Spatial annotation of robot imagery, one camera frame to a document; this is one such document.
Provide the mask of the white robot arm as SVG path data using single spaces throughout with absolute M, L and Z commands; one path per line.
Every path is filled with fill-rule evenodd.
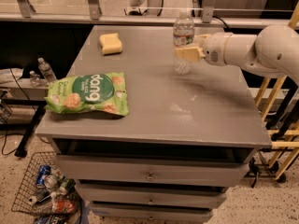
M 175 55 L 192 63 L 237 66 L 260 77 L 287 76 L 299 85 L 299 34 L 286 25 L 269 25 L 257 35 L 197 35 L 193 43 L 175 48 Z

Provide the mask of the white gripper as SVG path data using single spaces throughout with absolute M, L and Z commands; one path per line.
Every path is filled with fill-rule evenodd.
M 202 58 L 211 65 L 225 66 L 225 46 L 232 33 L 216 33 L 213 35 L 196 35 L 193 42 L 199 47 L 176 48 L 176 57 L 192 63 L 199 62 Z

